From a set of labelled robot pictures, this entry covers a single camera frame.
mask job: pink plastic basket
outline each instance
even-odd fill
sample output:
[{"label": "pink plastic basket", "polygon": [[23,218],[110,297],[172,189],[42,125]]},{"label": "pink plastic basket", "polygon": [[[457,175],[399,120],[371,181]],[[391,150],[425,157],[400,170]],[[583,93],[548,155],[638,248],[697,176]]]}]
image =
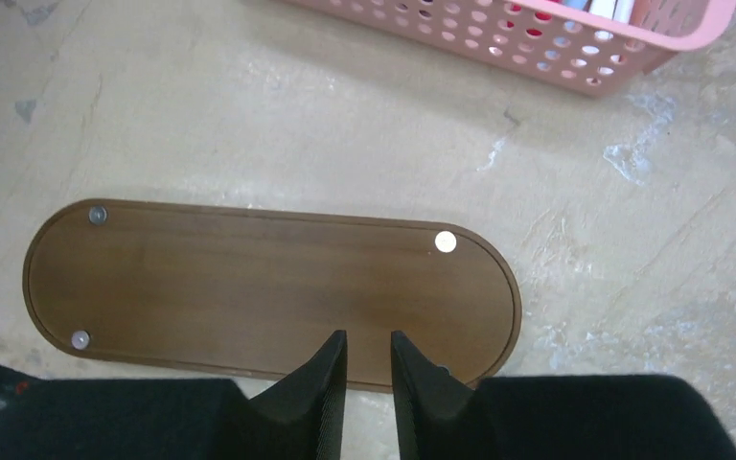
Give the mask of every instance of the pink plastic basket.
[{"label": "pink plastic basket", "polygon": [[736,7],[736,0],[636,0],[630,26],[548,0],[287,1],[593,97],[710,44]]}]

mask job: basket hole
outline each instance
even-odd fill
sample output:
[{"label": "basket hole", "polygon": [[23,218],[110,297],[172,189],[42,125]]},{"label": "basket hole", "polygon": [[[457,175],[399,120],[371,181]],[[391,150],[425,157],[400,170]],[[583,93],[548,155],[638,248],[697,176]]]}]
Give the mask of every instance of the basket hole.
[{"label": "basket hole", "polygon": [[565,38],[564,36],[558,36],[554,39],[554,44],[561,48],[568,48],[569,46],[571,46],[571,40]]},{"label": "basket hole", "polygon": [[520,5],[515,5],[514,3],[507,2],[506,5],[503,6],[503,10],[512,16],[520,14],[520,12],[523,11],[523,8],[520,7]]},{"label": "basket hole", "polygon": [[645,49],[645,44],[635,38],[631,38],[627,43],[625,43],[625,49],[632,53],[638,53]]},{"label": "basket hole", "polygon": [[605,43],[613,39],[613,34],[606,31],[597,31],[594,33],[594,38],[596,38],[597,41]]},{"label": "basket hole", "polygon": [[487,15],[482,11],[473,11],[472,20],[474,20],[475,22],[486,22]]},{"label": "basket hole", "polygon": [[563,24],[563,28],[569,34],[576,34],[583,29],[583,25],[579,22],[565,21],[565,24]]},{"label": "basket hole", "polygon": [[541,24],[548,24],[551,22],[551,14],[538,11],[535,13],[535,21],[540,22]]}]

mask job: cracked floor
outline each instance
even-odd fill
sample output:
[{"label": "cracked floor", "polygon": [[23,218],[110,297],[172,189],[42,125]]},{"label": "cracked floor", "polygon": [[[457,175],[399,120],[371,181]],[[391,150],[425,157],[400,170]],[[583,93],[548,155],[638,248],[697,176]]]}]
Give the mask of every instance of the cracked floor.
[{"label": "cracked floor", "polygon": [[[736,440],[736,14],[593,101],[277,1],[0,0],[0,363],[185,375],[25,312],[30,239],[93,196],[468,227],[520,283],[502,374],[673,373]],[[349,393],[343,457],[398,458],[389,397]]]}]

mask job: oval wooden base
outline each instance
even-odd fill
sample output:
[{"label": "oval wooden base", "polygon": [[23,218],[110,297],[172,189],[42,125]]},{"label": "oval wooden base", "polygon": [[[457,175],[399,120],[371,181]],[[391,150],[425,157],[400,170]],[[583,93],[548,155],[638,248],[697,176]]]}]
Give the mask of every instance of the oval wooden base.
[{"label": "oval wooden base", "polygon": [[506,262],[453,225],[110,199],[41,227],[24,296],[71,355],[244,377],[279,379],[346,330],[349,384],[382,392],[391,332],[473,386],[512,353],[521,313]]}]

